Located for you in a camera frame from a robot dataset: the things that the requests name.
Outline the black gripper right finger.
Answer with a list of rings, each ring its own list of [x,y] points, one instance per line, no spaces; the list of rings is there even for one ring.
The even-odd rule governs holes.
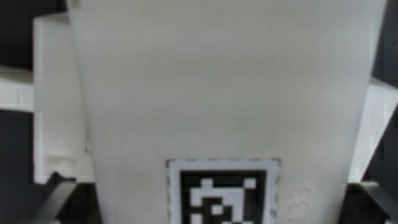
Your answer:
[[[398,224],[398,202],[374,182],[346,187],[342,224]]]

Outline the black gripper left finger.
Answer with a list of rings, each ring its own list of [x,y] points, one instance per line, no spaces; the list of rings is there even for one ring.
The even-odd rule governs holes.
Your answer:
[[[28,224],[101,224],[95,185],[51,174],[53,191]]]

